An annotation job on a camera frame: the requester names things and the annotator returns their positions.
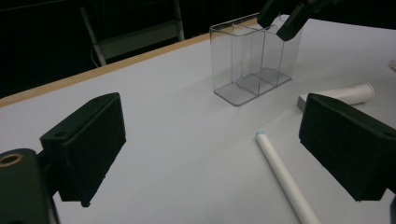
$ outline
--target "table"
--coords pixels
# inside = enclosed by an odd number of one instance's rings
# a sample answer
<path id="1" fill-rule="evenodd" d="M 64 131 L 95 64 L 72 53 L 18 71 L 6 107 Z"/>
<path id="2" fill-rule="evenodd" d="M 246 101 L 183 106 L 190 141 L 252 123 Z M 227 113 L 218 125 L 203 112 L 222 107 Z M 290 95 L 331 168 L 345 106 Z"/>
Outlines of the table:
<path id="1" fill-rule="evenodd" d="M 89 208 L 54 200 L 62 223 L 299 223 L 255 141 L 265 130 L 322 223 L 389 223 L 389 190 L 356 203 L 300 144 L 299 94 L 368 82 L 356 107 L 396 128 L 396 31 L 310 20 L 293 80 L 243 105 L 212 91 L 208 35 L 0 100 L 0 152 L 39 137 L 91 98 L 120 93 L 127 143 Z"/>

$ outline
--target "white pen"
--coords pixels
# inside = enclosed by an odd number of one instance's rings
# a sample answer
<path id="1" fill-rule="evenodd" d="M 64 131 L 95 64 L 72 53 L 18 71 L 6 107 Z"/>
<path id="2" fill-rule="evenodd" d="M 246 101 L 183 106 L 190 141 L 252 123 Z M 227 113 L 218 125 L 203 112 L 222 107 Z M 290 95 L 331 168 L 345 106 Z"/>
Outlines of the white pen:
<path id="1" fill-rule="evenodd" d="M 320 220 L 309 202 L 301 192 L 288 168 L 277 154 L 268 136 L 263 131 L 256 133 L 256 140 L 262 148 L 265 158 L 269 161 L 280 185 L 289 198 L 297 216 L 303 224 L 317 224 Z"/>

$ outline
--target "acrylic organizer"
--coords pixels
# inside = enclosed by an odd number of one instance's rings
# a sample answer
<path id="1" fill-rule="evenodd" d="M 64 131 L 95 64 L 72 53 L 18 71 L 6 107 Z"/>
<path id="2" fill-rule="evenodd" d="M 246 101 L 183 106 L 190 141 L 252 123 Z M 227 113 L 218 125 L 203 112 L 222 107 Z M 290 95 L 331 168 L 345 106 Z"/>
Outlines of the acrylic organizer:
<path id="1" fill-rule="evenodd" d="M 210 27 L 212 76 L 215 94 L 242 105 L 291 79 L 301 33 L 284 42 L 276 32 L 286 18 L 268 28 L 258 14 Z"/>

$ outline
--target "dark background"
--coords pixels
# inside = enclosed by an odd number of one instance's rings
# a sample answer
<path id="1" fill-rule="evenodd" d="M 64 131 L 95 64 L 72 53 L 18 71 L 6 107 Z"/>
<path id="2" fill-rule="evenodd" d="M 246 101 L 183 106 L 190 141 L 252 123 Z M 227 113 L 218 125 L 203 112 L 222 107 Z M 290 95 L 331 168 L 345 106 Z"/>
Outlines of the dark background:
<path id="1" fill-rule="evenodd" d="M 256 13 L 265 4 L 265 0 L 179 1 L 186 38 L 207 33 L 211 25 Z M 290 6 L 282 13 L 291 13 L 298 2 L 290 0 Z M 172 0 L 3 0 L 0 3 L 0 98 L 95 68 L 91 39 L 79 11 L 81 6 L 90 15 L 98 39 L 174 18 Z M 325 7 L 313 18 L 396 29 L 395 10 L 393 1 L 345 0 L 337 7 Z M 175 41 L 170 39 L 107 62 Z M 99 63 L 94 54 L 93 59 Z"/>

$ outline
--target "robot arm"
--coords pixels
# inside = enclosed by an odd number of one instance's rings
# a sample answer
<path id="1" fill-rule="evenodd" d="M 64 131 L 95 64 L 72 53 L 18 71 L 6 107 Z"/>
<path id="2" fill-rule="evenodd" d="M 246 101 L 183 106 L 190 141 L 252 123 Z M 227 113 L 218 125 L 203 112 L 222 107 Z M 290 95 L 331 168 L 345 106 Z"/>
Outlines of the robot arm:
<path id="1" fill-rule="evenodd" d="M 257 19 L 258 24 L 263 28 L 270 26 L 280 10 L 284 8 L 289 1 L 290 0 L 269 0 L 259 14 Z M 337 5 L 341 1 L 343 0 L 306 0 L 306 3 L 300 3 L 291 12 L 288 19 L 282 27 L 279 28 L 276 34 L 283 41 L 293 39 L 312 14 L 320 12 L 330 3 Z"/>

